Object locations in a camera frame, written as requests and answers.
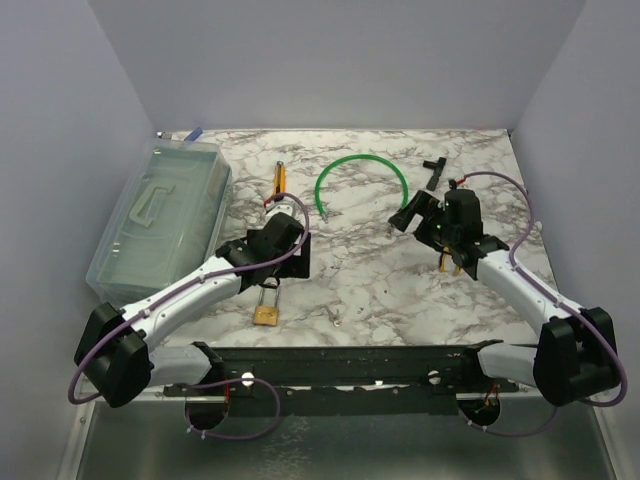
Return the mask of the green cable lock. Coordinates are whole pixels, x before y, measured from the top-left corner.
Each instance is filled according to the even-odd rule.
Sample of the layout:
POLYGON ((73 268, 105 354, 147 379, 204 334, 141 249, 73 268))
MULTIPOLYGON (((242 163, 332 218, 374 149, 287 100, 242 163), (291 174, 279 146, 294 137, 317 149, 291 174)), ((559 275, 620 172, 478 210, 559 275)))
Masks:
POLYGON ((330 163, 327 167, 325 167, 321 171, 320 175, 316 179, 315 186, 314 186, 314 204, 324 223, 328 222, 328 214, 324 208, 324 204, 321 199, 321 188, 324 180, 334 169, 338 168, 339 166, 344 165, 346 163, 358 161, 358 160, 373 161, 375 163, 382 164, 385 167, 389 168, 396 175, 402 187, 401 208, 405 208, 409 204, 408 182, 404 177, 404 175, 402 174, 402 172, 400 171, 400 169, 394 163, 392 163, 390 160, 387 160, 385 158, 382 158, 380 156, 373 155, 373 154, 361 153, 361 154, 348 155, 330 163))

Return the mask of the brass padlock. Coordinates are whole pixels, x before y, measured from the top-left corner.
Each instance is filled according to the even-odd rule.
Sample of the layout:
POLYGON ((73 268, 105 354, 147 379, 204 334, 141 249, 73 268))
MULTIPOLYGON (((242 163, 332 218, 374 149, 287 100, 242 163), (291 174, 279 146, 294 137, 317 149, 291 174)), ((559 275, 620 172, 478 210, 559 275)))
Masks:
POLYGON ((253 324, 257 326, 276 326, 279 318, 280 288, 263 287, 260 290, 254 309, 253 324))

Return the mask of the spare silver keys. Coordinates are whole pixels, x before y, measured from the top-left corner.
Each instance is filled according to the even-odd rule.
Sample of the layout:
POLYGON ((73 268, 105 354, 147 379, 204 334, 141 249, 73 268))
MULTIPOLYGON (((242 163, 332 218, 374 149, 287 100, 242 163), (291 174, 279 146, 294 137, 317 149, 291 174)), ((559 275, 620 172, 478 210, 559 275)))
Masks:
POLYGON ((328 306, 325 306, 325 310, 328 314, 329 320, 335 327, 340 327, 342 325, 342 321, 338 313, 333 312, 328 306))

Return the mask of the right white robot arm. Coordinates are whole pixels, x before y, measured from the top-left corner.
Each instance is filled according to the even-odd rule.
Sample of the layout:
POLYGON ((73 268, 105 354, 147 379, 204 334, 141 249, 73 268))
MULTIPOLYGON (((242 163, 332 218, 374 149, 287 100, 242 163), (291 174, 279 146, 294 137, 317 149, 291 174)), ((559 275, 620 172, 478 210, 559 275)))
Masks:
POLYGON ((509 246, 485 233, 480 202, 471 190, 450 190, 443 199, 419 191, 389 219, 405 231, 421 218, 413 235, 473 280, 497 293, 528 323, 534 345, 489 341, 476 345, 472 360, 460 367, 460 379, 480 392, 497 379, 537 388, 556 407, 583 401, 623 386, 610 315, 564 299, 519 264, 509 246))

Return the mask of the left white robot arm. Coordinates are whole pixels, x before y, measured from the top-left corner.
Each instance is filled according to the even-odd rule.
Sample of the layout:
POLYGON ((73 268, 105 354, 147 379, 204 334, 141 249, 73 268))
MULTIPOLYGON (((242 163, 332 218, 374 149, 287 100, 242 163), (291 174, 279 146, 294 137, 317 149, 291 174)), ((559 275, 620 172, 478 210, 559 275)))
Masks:
POLYGON ((310 223, 277 213, 263 228, 222 244, 169 287, 123 307, 99 305, 74 354, 77 370, 68 388, 69 401, 82 402, 75 394, 81 376, 112 408, 128 404, 151 386, 189 384, 201 395, 214 393, 222 372, 209 348, 165 348, 163 341, 207 308, 270 278, 308 277, 309 248, 310 223))

